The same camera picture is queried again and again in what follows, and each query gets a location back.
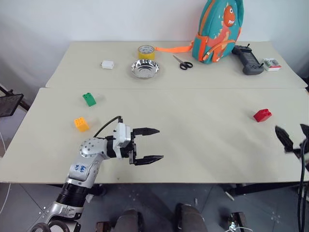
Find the yellow tape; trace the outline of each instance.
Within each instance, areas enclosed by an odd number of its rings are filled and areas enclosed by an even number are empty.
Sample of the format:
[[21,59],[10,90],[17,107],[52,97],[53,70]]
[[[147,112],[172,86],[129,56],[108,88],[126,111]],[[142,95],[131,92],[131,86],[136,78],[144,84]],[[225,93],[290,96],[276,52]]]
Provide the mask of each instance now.
[[155,48],[149,45],[140,46],[138,48],[139,59],[155,59]]

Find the teal backpack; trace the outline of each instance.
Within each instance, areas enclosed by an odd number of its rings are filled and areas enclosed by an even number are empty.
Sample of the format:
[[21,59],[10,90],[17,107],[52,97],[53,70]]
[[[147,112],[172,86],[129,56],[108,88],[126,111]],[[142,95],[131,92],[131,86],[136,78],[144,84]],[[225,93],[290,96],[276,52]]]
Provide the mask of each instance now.
[[218,62],[233,50],[241,32],[243,21],[242,0],[208,0],[200,21],[194,42],[187,47],[160,48],[162,52],[188,52],[201,62]]

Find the cartoon dinosaur print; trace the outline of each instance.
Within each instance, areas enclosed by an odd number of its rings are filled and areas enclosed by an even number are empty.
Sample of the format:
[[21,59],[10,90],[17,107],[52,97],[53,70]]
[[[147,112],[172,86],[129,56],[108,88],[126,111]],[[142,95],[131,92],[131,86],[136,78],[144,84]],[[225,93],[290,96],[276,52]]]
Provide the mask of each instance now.
[[[209,37],[207,41],[207,45],[209,47],[214,47],[219,43],[222,43],[224,41],[228,40],[228,37],[231,33],[229,30],[229,27],[233,26],[235,23],[235,13],[232,8],[232,6],[226,4],[226,7],[224,8],[224,14],[223,14],[223,20],[221,22],[222,24],[222,29],[220,29],[219,34],[216,35],[213,39]],[[223,53],[226,49],[226,46],[228,43],[224,43],[217,48],[214,49],[213,51],[213,56],[212,56],[212,61],[213,62],[218,62],[220,58],[223,56]]]

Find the game controller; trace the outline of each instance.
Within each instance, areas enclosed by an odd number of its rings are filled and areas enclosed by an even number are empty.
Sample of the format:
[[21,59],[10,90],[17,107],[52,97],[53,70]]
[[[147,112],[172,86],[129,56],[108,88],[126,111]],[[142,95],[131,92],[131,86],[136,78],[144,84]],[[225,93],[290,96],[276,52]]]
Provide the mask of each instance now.
[[239,46],[236,45],[232,53],[238,55],[240,61],[243,64],[243,73],[246,75],[258,75],[264,71],[263,65],[264,63],[260,64],[255,56],[252,53],[252,49],[248,46]]

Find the white table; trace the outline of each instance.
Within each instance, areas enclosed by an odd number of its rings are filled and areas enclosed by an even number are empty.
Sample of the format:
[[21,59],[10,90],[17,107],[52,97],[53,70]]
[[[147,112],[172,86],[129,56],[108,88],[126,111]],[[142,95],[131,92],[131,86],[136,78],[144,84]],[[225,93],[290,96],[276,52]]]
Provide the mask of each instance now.
[[[91,92],[97,104],[82,98]],[[273,116],[257,123],[252,116],[268,108]],[[103,162],[97,183],[262,183],[299,181],[301,164],[285,154],[274,128],[289,132],[297,145],[309,123],[303,89],[61,89],[42,88],[4,158],[0,181],[63,183],[79,144],[116,115],[132,128],[160,133],[139,137],[138,157],[164,155],[146,166],[128,159]],[[73,120],[83,116],[90,130]],[[115,124],[102,136],[112,133]]]
[[[270,42],[250,42],[259,61],[275,58],[282,65],[278,72],[258,76],[243,74],[243,65],[236,55],[229,55],[218,63],[206,65],[192,58],[191,53],[179,53],[183,61],[194,67],[187,71],[171,53],[156,52],[160,71],[155,78],[140,80],[131,73],[131,65],[138,59],[137,49],[149,44],[159,47],[189,45],[189,42],[73,42],[46,87],[104,88],[104,89],[200,89],[200,88],[305,88],[307,85],[287,65]],[[248,42],[237,42],[247,45]],[[104,70],[100,63],[113,60],[114,69]]]

